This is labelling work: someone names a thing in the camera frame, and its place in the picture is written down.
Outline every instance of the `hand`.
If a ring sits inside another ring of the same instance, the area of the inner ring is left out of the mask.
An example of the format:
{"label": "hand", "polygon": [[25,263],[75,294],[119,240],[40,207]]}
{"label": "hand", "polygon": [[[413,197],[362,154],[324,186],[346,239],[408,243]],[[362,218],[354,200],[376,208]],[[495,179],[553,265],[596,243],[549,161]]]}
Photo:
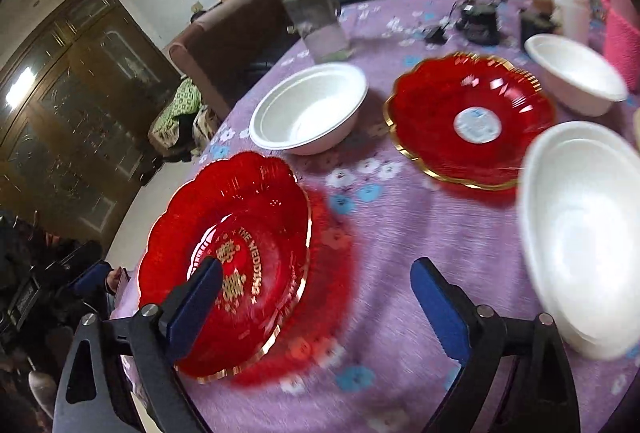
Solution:
{"label": "hand", "polygon": [[116,293],[118,289],[118,283],[120,282],[120,276],[122,276],[122,267],[118,267],[116,270],[112,270],[107,274],[107,287],[112,293]]}

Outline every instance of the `table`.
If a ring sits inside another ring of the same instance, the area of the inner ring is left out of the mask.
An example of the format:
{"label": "table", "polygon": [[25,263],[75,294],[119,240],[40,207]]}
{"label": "table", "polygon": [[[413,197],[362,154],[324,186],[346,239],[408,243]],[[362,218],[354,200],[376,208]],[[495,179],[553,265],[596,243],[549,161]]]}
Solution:
{"label": "table", "polygon": [[[338,222],[348,223],[360,254],[358,289],[331,357],[308,373],[260,388],[239,389],[218,381],[184,386],[216,433],[421,431],[452,384],[459,366],[447,358],[409,284],[411,263],[428,256],[450,283],[476,304],[505,317],[531,319],[542,311],[527,278],[513,206],[496,208],[455,198],[418,171],[392,145],[382,104],[396,77],[430,56],[457,50],[491,53],[540,75],[518,46],[518,9],[508,0],[498,9],[504,45],[469,44],[455,28],[444,47],[412,36],[420,24],[449,15],[456,0],[372,0],[347,6],[342,24],[356,52],[350,62],[369,81],[353,133],[339,146],[308,158],[281,155],[303,186],[324,190]],[[602,26],[592,24],[592,45],[602,44]],[[248,135],[251,114],[263,96],[290,74],[313,65],[296,44],[233,109],[192,175],[212,160],[241,150],[260,151]],[[618,106],[605,121],[632,142],[635,100]],[[560,120],[571,118],[559,109]],[[340,248],[340,240],[326,246]],[[137,310],[133,280],[116,310]],[[580,404],[582,431],[607,421],[640,366],[640,350],[613,362],[589,361],[568,350]],[[133,367],[126,364],[135,381]],[[507,361],[500,367],[504,378]],[[490,393],[476,429],[485,431],[502,388]]]}

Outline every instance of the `brown chair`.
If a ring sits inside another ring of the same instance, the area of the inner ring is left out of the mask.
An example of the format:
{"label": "brown chair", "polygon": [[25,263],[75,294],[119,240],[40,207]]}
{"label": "brown chair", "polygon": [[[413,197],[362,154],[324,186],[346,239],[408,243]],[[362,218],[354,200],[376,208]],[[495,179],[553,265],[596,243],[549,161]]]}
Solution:
{"label": "brown chair", "polygon": [[228,0],[184,29],[169,56],[224,120],[244,93],[237,91],[238,75],[286,32],[287,20],[280,0]]}

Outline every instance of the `pink container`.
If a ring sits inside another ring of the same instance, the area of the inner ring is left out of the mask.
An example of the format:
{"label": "pink container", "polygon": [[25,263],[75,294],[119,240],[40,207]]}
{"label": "pink container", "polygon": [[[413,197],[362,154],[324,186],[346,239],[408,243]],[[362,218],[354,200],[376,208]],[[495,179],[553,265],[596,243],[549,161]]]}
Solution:
{"label": "pink container", "polygon": [[604,58],[625,79],[631,92],[638,87],[640,77],[640,30],[602,0],[607,10],[607,32],[604,40]]}

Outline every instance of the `white foam bowl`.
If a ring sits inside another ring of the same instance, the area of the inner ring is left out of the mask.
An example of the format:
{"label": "white foam bowl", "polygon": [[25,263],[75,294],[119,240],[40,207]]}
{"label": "white foam bowl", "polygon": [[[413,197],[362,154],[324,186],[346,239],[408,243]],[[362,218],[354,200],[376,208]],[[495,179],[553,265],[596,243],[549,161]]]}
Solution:
{"label": "white foam bowl", "polygon": [[537,34],[524,43],[544,68],[542,88],[562,104],[587,116],[600,116],[628,96],[618,71],[589,47],[554,34]]}
{"label": "white foam bowl", "polygon": [[261,148],[322,153],[353,129],[367,78],[352,64],[327,63],[293,74],[261,100],[249,135]]}
{"label": "white foam bowl", "polygon": [[640,340],[640,157],[592,122],[540,134],[520,170],[518,223],[531,282],[561,336],[591,359]]}

